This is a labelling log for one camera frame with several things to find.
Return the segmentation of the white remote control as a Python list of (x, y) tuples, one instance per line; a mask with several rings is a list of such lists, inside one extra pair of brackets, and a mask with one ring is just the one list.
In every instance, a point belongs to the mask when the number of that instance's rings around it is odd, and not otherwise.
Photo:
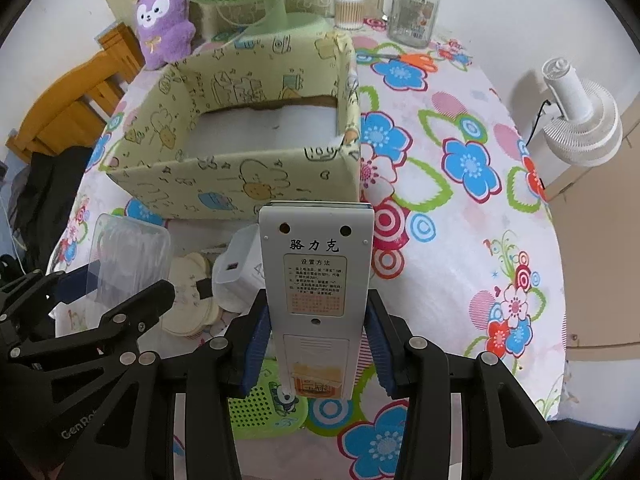
[(272, 202), (259, 211), (258, 226), (283, 388), (307, 398), (350, 399), (370, 282), (373, 207)]

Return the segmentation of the white standing fan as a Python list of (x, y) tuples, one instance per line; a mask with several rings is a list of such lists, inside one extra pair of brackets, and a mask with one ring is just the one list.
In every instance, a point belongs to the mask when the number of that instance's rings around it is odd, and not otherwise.
[(607, 88), (578, 75), (567, 58), (549, 58), (541, 75), (558, 110), (538, 122), (534, 140), (547, 166), (540, 166), (545, 184), (572, 167), (593, 168), (611, 160), (623, 141), (620, 109)]

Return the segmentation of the patterned cardboard storage box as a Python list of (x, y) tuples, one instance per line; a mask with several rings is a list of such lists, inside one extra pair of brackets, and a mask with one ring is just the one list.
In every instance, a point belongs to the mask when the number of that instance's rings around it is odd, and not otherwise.
[(359, 137), (352, 38), (267, 35), (157, 72), (107, 173), (166, 219), (250, 219), (273, 200), (356, 200)]

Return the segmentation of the green panda speaker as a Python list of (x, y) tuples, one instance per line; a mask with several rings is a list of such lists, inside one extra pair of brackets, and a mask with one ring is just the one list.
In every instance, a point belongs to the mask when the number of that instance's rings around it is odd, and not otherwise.
[(303, 427), (306, 398), (286, 394), (279, 382), (276, 360), (265, 359), (258, 381), (243, 399), (230, 399), (229, 414), (235, 440), (285, 437)]

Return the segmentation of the white 45W charger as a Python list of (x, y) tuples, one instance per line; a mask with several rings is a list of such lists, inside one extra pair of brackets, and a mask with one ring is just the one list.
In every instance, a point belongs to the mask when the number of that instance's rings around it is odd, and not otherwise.
[(254, 223), (235, 232), (227, 249), (215, 260), (213, 298), (222, 310), (243, 314), (264, 287), (259, 226)]

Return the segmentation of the purple plush toy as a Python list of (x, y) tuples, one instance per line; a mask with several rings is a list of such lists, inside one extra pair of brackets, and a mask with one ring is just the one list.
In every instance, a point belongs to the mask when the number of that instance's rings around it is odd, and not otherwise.
[(191, 54), (196, 28), (189, 20), (188, 0), (138, 0), (134, 17), (147, 70)]

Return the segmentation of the clear plastic box of ties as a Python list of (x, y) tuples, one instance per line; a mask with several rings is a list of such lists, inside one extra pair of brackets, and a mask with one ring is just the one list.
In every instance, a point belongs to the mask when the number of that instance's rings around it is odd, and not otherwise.
[(163, 226), (101, 214), (88, 263), (85, 318), (96, 328), (104, 313), (169, 276), (171, 238)]

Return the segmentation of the floral tablecloth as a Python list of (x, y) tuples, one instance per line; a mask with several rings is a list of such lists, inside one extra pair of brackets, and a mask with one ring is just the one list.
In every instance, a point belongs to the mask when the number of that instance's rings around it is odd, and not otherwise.
[[(438, 32), (420, 60), (366, 18), (352, 41), (360, 83), (363, 199), (375, 209), (371, 285), (390, 312), (442, 350), (494, 352), (544, 418), (558, 414), (565, 359), (561, 256), (544, 188), (508, 110), (472, 56)], [(160, 81), (141, 72), (89, 159), (49, 270), (88, 263), (100, 214), (171, 227), (179, 252), (213, 248), (222, 226), (167, 222), (107, 175), (144, 94)], [(372, 446), (384, 425), (401, 434), (407, 409), (386, 396), (367, 339), (354, 400), (308, 401), (303, 428), (238, 442), (245, 478), (390, 479)]]

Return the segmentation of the black clothing on chair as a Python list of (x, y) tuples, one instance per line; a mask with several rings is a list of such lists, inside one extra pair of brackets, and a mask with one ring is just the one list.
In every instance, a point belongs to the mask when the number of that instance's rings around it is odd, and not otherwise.
[(47, 270), (91, 154), (84, 146), (66, 148), (56, 156), (35, 153), (15, 178), (9, 220), (13, 234), (26, 247), (21, 260), (27, 272)]

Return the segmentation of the cotton swab container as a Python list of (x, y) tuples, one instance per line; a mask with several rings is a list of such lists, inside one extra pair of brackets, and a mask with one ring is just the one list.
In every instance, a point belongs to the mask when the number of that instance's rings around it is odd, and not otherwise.
[(333, 0), (334, 25), (345, 30), (360, 29), (366, 0)]

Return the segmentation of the glass mason jar mug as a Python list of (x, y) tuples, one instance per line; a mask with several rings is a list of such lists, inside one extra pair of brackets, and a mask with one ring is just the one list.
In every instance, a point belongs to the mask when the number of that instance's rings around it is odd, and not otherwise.
[[(405, 46), (426, 49), (431, 42), (440, 0), (392, 0), (386, 15), (388, 38)], [(384, 0), (378, 0), (384, 12)]]

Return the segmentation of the wooden chair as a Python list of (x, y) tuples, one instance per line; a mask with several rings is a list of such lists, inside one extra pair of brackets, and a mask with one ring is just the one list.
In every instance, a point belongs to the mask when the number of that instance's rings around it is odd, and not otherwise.
[(98, 43), (101, 50), (51, 84), (6, 140), (23, 162), (35, 153), (54, 156), (71, 146), (90, 148), (115, 114), (124, 85), (142, 70), (143, 56), (124, 23), (108, 28)]

